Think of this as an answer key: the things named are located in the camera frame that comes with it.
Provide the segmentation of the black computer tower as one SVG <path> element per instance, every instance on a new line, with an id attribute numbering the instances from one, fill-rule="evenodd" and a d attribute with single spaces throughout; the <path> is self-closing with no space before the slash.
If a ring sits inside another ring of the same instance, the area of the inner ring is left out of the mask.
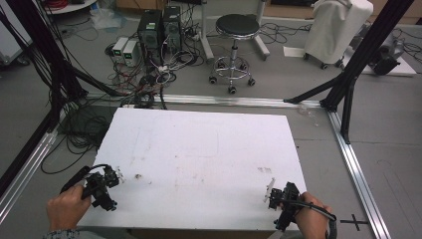
<path id="1" fill-rule="evenodd" d="M 163 11 L 164 42 L 167 51 L 175 54 L 181 50 L 181 9 L 179 6 L 166 6 Z"/>
<path id="2" fill-rule="evenodd" d="M 137 35 L 144 60 L 152 60 L 155 65 L 162 64 L 160 54 L 163 42 L 162 11 L 146 9 L 140 18 Z"/>

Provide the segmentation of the black metal frame post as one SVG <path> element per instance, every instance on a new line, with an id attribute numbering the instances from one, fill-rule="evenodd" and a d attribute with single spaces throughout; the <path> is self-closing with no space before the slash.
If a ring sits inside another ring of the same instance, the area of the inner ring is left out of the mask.
<path id="1" fill-rule="evenodd" d="M 375 52 L 386 40 L 415 0 L 388 0 L 373 22 L 361 44 L 352 55 L 344 70 L 332 80 L 315 87 L 301 95 L 285 100 L 285 103 L 298 104 L 327 89 L 328 95 L 319 104 L 330 113 L 335 113 L 338 104 L 343 101 L 340 135 L 350 144 L 349 124 L 353 101 L 354 85 Z"/>
<path id="2" fill-rule="evenodd" d="M 11 187 L 12 181 L 22 169 L 29 155 L 46 132 L 51 132 L 59 123 L 62 107 L 69 102 L 77 102 L 88 92 L 81 86 L 79 80 L 94 86 L 112 97 L 122 97 L 119 93 L 104 83 L 96 80 L 88 73 L 74 67 L 70 60 L 66 60 L 59 48 L 46 19 L 33 0 L 6 0 L 7 5 L 29 34 L 34 47 L 29 47 L 25 40 L 14 29 L 6 15 L 0 11 L 0 22 L 11 33 L 18 45 L 24 50 L 41 80 L 50 89 L 49 101 L 51 109 L 28 139 L 21 151 L 0 177 L 0 197 Z"/>

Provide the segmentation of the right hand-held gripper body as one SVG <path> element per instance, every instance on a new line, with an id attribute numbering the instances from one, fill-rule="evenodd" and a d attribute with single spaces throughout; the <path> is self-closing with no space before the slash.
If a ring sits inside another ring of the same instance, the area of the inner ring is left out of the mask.
<path id="1" fill-rule="evenodd" d="M 297 206 L 294 204 L 299 198 L 299 190 L 292 182 L 288 182 L 284 189 L 272 188 L 269 195 L 269 207 L 277 209 L 280 207 L 282 213 L 275 226 L 278 230 L 285 232 L 289 225 L 294 221 Z"/>

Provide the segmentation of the white metal table legs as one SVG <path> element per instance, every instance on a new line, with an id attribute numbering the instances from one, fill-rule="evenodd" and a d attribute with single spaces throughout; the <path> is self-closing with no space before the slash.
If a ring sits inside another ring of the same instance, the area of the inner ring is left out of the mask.
<path id="1" fill-rule="evenodd" d="M 256 12 L 256 20 L 258 23 L 262 22 L 267 1 L 268 0 L 258 0 Z M 211 63 L 214 60 L 214 54 L 207 39 L 207 3 L 208 0 L 200 0 L 201 30 L 199 31 L 199 39 L 206 56 L 206 62 Z M 255 45 L 258 47 L 259 52 L 262 54 L 263 60 L 266 61 L 267 58 L 270 56 L 270 51 L 268 50 L 267 46 L 264 44 L 263 40 L 259 35 L 255 36 L 253 40 L 255 42 Z"/>

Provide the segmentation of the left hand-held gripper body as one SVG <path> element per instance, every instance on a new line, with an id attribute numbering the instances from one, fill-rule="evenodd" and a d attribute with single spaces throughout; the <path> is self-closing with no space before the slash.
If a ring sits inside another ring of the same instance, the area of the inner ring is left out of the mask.
<path id="1" fill-rule="evenodd" d="M 105 211 L 114 211 L 117 203 L 110 198 L 107 190 L 119 185 L 119 178 L 110 165 L 98 164 L 93 166 L 93 169 L 97 167 L 102 167 L 104 173 L 88 173 L 85 177 L 87 184 L 83 190 L 83 198 L 92 196 L 94 198 L 93 207 L 100 206 Z"/>

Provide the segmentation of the black machine on board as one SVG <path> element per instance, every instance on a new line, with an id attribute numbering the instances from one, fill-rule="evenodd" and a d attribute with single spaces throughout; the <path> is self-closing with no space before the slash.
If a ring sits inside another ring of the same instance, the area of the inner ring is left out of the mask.
<path id="1" fill-rule="evenodd" d="M 384 76 L 390 73 L 399 65 L 398 58 L 404 53 L 404 41 L 395 38 L 390 33 L 381 44 L 368 66 L 377 76 Z"/>

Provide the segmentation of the person's right hand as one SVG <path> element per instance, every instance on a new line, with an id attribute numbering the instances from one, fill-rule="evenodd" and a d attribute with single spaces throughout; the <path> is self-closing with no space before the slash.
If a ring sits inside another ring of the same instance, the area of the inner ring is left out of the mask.
<path id="1" fill-rule="evenodd" d="M 304 192 L 301 195 L 302 201 L 312 203 L 315 206 L 331 212 L 330 206 L 323 204 L 319 199 Z M 295 216 L 297 225 L 305 239 L 325 239 L 325 232 L 328 225 L 328 218 L 319 212 L 309 208 L 302 208 Z"/>

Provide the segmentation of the black round rolling stool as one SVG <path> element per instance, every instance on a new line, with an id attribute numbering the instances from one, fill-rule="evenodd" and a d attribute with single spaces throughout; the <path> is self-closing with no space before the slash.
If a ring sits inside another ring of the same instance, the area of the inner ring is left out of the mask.
<path id="1" fill-rule="evenodd" d="M 241 14 L 228 14 L 217 19 L 216 32 L 221 36 L 233 41 L 229 56 L 219 57 L 214 61 L 208 78 L 210 84 L 216 84 L 219 78 L 229 82 L 228 93 L 235 94 L 234 80 L 248 79 L 247 84 L 254 86 L 255 79 L 250 72 L 249 63 L 238 56 L 238 42 L 251 40 L 260 32 L 259 23 L 252 17 Z"/>

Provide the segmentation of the white cloth covered cart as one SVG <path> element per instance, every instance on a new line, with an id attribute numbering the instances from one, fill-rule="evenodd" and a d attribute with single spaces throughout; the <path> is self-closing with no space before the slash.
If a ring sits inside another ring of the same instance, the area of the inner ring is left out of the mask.
<path id="1" fill-rule="evenodd" d="M 372 12 L 368 0 L 317 0 L 304 59 L 316 58 L 323 69 L 336 64 Z"/>

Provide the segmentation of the white whiteboard work surface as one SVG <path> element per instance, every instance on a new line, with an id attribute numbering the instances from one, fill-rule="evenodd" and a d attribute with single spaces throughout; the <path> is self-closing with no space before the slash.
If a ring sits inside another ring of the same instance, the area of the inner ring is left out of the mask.
<path id="1" fill-rule="evenodd" d="M 370 230 L 374 233 L 376 239 L 391 239 L 352 145 L 347 143 L 346 136 L 340 131 L 342 128 L 342 119 L 338 113 L 325 110 L 319 101 L 302 100 L 296 103 L 294 100 L 182 95 L 165 95 L 164 101 L 168 105 L 295 110 L 307 108 L 308 110 L 323 110 L 329 118 L 334 137 L 340 148 L 340 154 L 342 155 L 352 184 L 355 187 L 355 192 L 358 194 L 358 199 L 362 205 Z M 30 142 L 34 142 L 35 145 L 29 148 L 28 155 L 23 155 L 24 163 L 0 197 L 0 225 L 10 214 L 16 201 L 21 197 L 33 175 L 40 167 L 42 160 L 54 151 L 53 146 L 55 144 L 59 145 L 57 142 L 59 138 L 58 128 L 55 127 L 52 131 L 49 131 L 48 129 L 42 129 L 42 126 L 43 124 L 41 123 L 40 128 L 34 132 L 34 139 L 30 139 Z"/>

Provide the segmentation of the white power supply box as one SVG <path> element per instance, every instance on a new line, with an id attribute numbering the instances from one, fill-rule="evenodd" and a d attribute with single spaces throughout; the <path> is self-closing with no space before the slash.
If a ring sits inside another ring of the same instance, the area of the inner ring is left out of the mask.
<path id="1" fill-rule="evenodd" d="M 138 61 L 137 43 L 134 40 L 129 40 L 123 50 L 123 57 L 125 64 L 128 67 L 134 67 Z"/>
<path id="2" fill-rule="evenodd" d="M 128 41 L 127 37 L 120 37 L 111 49 L 114 56 L 114 60 L 117 63 L 121 63 L 121 64 L 124 63 L 123 50 L 125 48 L 127 41 Z"/>

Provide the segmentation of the white round table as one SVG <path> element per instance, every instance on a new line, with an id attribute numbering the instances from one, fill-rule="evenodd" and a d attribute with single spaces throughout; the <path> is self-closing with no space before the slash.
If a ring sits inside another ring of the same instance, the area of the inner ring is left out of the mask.
<path id="1" fill-rule="evenodd" d="M 58 15 L 58 14 L 71 13 L 71 12 L 79 11 L 85 8 L 89 8 L 93 4 L 97 4 L 97 3 L 98 3 L 98 0 L 84 0 L 83 3 L 78 3 L 78 4 L 68 3 L 66 6 L 60 6 L 60 7 L 45 6 L 44 10 L 48 14 Z"/>

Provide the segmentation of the white flat floor board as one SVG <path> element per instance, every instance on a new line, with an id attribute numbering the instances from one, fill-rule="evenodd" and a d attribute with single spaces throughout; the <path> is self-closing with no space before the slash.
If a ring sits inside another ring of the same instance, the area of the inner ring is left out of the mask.
<path id="1" fill-rule="evenodd" d="M 351 48 L 347 48 L 344 52 L 343 64 L 346 66 L 354 54 L 354 51 Z M 387 76 L 397 76 L 397 77 L 413 77 L 416 75 L 415 70 L 402 58 L 398 58 L 398 65 L 393 68 Z"/>

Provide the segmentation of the person's left patterned sleeve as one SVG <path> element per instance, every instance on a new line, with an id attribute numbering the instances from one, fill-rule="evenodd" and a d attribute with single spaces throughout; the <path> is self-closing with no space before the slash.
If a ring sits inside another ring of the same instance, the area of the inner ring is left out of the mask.
<path id="1" fill-rule="evenodd" d="M 80 239 L 81 233 L 77 229 L 62 229 L 47 232 L 42 239 Z"/>

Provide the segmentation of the clear plastic bag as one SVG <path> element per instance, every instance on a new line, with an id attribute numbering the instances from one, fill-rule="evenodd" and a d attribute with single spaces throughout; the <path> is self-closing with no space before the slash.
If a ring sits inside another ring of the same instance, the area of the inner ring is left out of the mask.
<path id="1" fill-rule="evenodd" d="M 126 19 L 111 9 L 98 8 L 90 11 L 93 27 L 97 30 L 120 29 Z"/>

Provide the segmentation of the person's left hand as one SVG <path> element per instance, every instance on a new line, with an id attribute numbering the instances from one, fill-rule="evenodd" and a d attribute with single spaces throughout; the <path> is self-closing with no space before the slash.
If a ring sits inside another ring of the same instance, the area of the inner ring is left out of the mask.
<path id="1" fill-rule="evenodd" d="M 82 198 L 84 187 L 80 184 L 53 197 L 47 202 L 49 230 L 76 229 L 79 221 L 91 206 L 91 200 Z"/>

